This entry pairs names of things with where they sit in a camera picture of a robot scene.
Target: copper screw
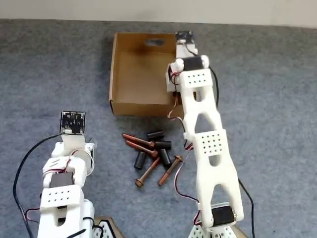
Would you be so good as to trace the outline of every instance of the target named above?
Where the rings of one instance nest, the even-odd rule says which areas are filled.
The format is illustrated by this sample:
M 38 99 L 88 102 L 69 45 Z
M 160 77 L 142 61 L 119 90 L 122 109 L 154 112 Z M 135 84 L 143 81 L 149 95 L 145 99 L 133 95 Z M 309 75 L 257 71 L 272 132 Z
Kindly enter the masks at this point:
M 126 140 L 125 143 L 127 143 L 129 146 L 135 148 L 135 149 L 138 149 L 138 150 L 141 150 L 141 151 L 144 151 L 146 153 L 148 153 L 149 155 L 151 155 L 152 158 L 156 158 L 158 156 L 158 152 L 156 150 L 149 150 L 141 145 L 138 145 L 138 144 L 135 144 L 129 140 Z
M 136 179 L 134 181 L 135 185 L 137 185 L 138 187 L 142 187 L 144 180 L 147 178 L 147 176 L 149 176 L 149 174 L 154 170 L 154 168 L 156 167 L 156 165 L 159 163 L 160 158 L 158 157 L 156 160 L 154 160 L 150 167 L 145 171 L 145 173 L 142 175 L 142 177 L 140 177 L 139 179 Z
M 159 182 L 158 182 L 159 186 L 162 186 L 163 183 L 165 183 L 165 180 L 173 172 L 174 168 L 181 162 L 183 162 L 183 157 L 180 155 L 175 155 L 175 160 L 174 160 L 173 164 L 169 167 L 169 169 L 165 172 L 165 174 L 159 180 Z
M 136 137 L 136 136 L 128 135 L 128 134 L 125 134 L 125 133 L 123 133 L 122 136 L 123 136 L 123 138 L 126 139 L 126 140 L 138 142 L 138 143 L 140 143 L 140 144 L 147 145 L 147 146 L 149 146 L 150 148 L 153 148 L 153 147 L 155 146 L 155 142 L 154 142 L 153 140 L 152 140 L 152 141 L 147 141 L 147 140 L 143 140 L 143 139 L 138 138 L 138 137 Z

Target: black cylinder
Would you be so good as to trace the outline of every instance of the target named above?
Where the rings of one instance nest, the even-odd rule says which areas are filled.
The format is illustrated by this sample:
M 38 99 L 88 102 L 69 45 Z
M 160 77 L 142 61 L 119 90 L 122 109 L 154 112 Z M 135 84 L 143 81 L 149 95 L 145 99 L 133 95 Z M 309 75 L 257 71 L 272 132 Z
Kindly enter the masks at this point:
M 141 170 L 143 168 L 146 155 L 147 154 L 143 151 L 140 151 L 138 153 L 138 156 L 135 159 L 134 168 L 136 168 L 137 170 Z
M 172 148 L 172 142 L 168 140 L 158 140 L 155 142 L 154 147 L 156 149 L 170 150 Z
M 159 157 L 165 168 L 168 169 L 172 165 L 172 161 L 170 160 L 170 157 L 165 149 L 159 150 Z
M 164 138 L 164 131 L 163 130 L 156 130 L 148 132 L 147 134 L 148 140 L 156 140 Z

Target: cardboard box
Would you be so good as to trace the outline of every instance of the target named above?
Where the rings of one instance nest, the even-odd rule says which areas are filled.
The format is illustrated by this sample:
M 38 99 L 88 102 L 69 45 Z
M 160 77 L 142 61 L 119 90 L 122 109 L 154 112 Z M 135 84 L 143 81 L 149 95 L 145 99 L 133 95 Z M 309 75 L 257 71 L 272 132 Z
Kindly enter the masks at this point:
M 166 91 L 165 73 L 175 56 L 174 34 L 116 33 L 109 87 L 113 114 L 166 117 L 175 97 Z M 179 101 L 172 116 L 183 116 Z

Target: robotic arm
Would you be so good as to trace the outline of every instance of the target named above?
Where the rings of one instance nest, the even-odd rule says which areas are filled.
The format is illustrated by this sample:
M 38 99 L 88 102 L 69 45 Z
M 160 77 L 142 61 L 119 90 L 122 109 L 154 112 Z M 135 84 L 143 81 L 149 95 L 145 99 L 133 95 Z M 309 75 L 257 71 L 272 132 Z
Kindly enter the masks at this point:
M 94 206 L 82 187 L 94 169 L 94 143 L 84 137 L 85 113 L 62 112 L 58 142 L 43 167 L 43 192 L 38 238 L 93 237 Z
M 196 189 L 202 227 L 218 233 L 243 219 L 243 207 L 237 171 L 230 157 L 225 129 L 217 111 L 209 58 L 198 56 L 191 32 L 176 33 L 176 60 L 166 73 L 167 91 L 180 92 L 184 109 L 184 138 L 193 143 L 197 164 Z M 195 133 L 199 114 L 203 114 L 212 131 Z M 213 190 L 220 184 L 230 202 L 211 204 Z

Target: perforated plate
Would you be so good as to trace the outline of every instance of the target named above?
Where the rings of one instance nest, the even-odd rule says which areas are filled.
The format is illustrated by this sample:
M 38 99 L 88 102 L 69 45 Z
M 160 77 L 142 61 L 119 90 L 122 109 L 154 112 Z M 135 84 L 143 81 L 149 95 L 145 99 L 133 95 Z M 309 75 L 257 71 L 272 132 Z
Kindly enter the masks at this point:
M 195 137 L 200 151 L 205 155 L 219 155 L 228 148 L 226 131 L 224 129 L 197 133 Z
M 186 88 L 197 88 L 212 85 L 211 72 L 208 68 L 184 71 L 180 74 L 180 76 L 183 78 Z
M 80 205 L 84 194 L 78 185 L 44 188 L 41 199 L 41 210 L 51 207 Z
M 201 226 L 193 226 L 188 238 L 237 238 L 231 227 L 223 228 L 217 233 L 207 233 Z
M 111 230 L 111 227 L 109 226 L 108 222 L 101 221 L 99 223 L 99 226 L 101 226 L 104 229 L 104 236 L 103 238 L 115 238 L 113 235 L 113 231 Z M 94 234 L 93 238 L 101 238 L 101 231 L 99 228 L 94 228 Z

